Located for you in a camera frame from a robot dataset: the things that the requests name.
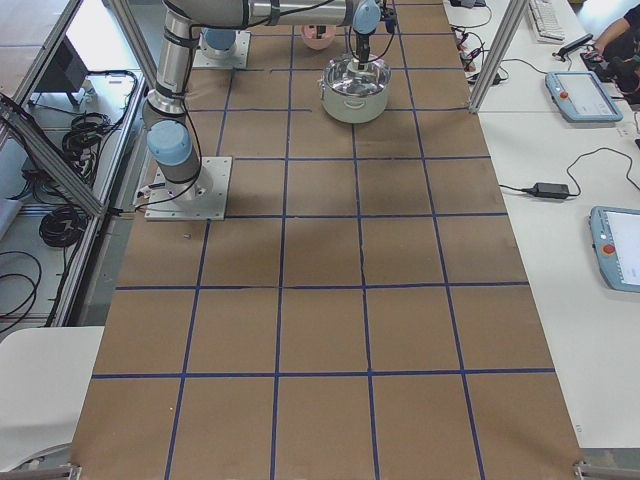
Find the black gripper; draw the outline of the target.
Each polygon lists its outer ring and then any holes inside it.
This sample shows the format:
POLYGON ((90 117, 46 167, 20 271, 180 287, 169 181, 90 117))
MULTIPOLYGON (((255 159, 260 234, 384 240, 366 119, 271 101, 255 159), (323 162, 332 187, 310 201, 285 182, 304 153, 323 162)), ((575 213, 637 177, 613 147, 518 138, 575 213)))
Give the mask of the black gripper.
POLYGON ((355 56, 357 57, 357 68, 364 70, 367 65, 367 56, 370 55, 370 36, 371 33, 360 33, 356 31, 356 50, 355 56))

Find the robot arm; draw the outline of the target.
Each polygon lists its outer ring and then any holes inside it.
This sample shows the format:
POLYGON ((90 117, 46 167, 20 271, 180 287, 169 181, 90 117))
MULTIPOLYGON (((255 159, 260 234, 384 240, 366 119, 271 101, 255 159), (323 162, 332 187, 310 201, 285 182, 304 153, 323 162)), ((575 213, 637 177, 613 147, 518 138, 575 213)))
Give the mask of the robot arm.
POLYGON ((289 75, 296 44, 320 55, 321 107, 344 124, 368 123, 388 104, 391 70, 370 38, 394 13, 383 1, 168 1, 163 43, 144 105, 147 148, 164 178, 152 206, 196 215, 223 196, 227 179, 191 109, 207 70, 228 85, 214 137, 225 153, 284 159, 288 154, 289 75))

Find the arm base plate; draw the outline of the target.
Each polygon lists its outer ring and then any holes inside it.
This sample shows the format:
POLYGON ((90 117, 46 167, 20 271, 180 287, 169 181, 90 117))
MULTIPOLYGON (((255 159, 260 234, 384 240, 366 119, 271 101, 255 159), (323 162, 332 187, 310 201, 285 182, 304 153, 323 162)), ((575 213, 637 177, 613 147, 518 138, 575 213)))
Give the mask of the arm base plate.
POLYGON ((193 185, 167 182, 161 169, 156 168, 155 183, 147 200, 144 217, 148 221, 223 220, 226 213, 231 157, 204 157, 199 178, 193 185))
POLYGON ((250 40, 251 33, 246 30, 204 28, 200 34, 193 68, 246 69, 250 40))

